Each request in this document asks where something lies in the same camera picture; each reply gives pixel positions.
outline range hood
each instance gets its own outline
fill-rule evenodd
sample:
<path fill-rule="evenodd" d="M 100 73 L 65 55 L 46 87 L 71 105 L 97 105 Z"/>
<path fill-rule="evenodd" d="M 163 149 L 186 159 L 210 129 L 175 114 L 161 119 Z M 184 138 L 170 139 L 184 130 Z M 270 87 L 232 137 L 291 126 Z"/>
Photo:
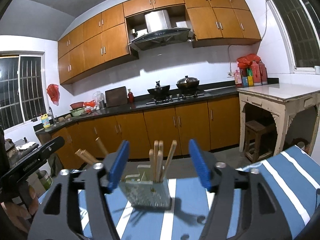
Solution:
<path fill-rule="evenodd" d="M 185 42 L 194 36 L 191 28 L 172 28 L 167 10 L 148 13 L 145 15 L 145 20 L 148 33 L 134 39 L 129 44 L 137 51 Z"/>

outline blue gripper pad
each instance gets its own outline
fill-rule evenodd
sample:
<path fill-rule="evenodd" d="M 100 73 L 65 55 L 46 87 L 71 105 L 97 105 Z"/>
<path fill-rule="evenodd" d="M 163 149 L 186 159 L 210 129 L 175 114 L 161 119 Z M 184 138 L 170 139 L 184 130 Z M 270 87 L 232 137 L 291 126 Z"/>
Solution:
<path fill-rule="evenodd" d="M 202 187 L 206 189 L 211 188 L 211 171 L 203 159 L 202 150 L 194 139 L 190 139 L 189 141 L 189 154 L 193 165 L 196 168 Z"/>
<path fill-rule="evenodd" d="M 118 187 L 121 175 L 129 158 L 129 152 L 129 142 L 123 140 L 116 152 L 117 157 L 113 162 L 108 174 L 109 184 L 107 189 L 110 191 L 110 193 Z"/>

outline faucet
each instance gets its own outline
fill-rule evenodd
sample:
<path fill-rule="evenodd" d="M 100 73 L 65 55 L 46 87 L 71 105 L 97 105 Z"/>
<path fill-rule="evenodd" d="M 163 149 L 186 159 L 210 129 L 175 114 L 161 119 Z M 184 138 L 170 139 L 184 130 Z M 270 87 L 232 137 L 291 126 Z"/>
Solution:
<path fill-rule="evenodd" d="M 57 123 L 57 120 L 55 119 L 55 117 L 53 115 L 51 106 L 49 106 L 49 116 L 51 116 L 53 123 Z"/>

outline metal bolt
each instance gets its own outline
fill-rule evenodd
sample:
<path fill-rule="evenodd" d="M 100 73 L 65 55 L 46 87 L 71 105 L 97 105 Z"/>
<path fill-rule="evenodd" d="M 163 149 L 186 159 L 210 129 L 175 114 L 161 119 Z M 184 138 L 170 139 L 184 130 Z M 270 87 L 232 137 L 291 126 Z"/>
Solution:
<path fill-rule="evenodd" d="M 69 174 L 69 170 L 61 170 L 60 171 L 60 175 L 62 175 L 62 176 L 66 176 L 68 174 Z"/>
<path fill-rule="evenodd" d="M 252 168 L 252 169 L 250 170 L 250 172 L 251 172 L 252 174 L 259 174 L 259 173 L 260 173 L 260 171 L 259 171 L 257 168 Z"/>
<path fill-rule="evenodd" d="M 100 169 L 103 168 L 103 164 L 102 163 L 96 163 L 96 164 L 93 165 L 93 168 L 95 170 L 100 170 Z"/>
<path fill-rule="evenodd" d="M 217 162 L 216 163 L 216 167 L 217 168 L 225 168 L 227 165 L 225 164 L 225 163 L 223 163 L 223 162 Z"/>

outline hand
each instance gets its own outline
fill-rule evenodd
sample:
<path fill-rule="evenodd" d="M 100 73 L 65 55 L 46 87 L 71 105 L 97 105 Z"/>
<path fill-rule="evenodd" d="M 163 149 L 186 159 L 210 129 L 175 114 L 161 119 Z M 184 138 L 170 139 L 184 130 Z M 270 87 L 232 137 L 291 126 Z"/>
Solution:
<path fill-rule="evenodd" d="M 11 222 L 20 230 L 24 231 L 24 232 L 28 232 L 28 230 L 23 226 L 23 224 L 19 221 L 18 217 L 22 217 L 22 218 L 27 218 L 30 215 L 34 215 L 38 208 L 39 208 L 39 201 L 38 201 L 38 197 L 37 194 L 34 190 L 33 187 L 29 186 L 29 194 L 31 196 L 32 203 L 29 206 L 29 212 L 23 208 L 22 206 L 18 206 L 15 203 L 12 202 L 2 202 L 2 208 L 4 209 L 4 211 L 7 213 L 9 219 L 11 220 Z"/>

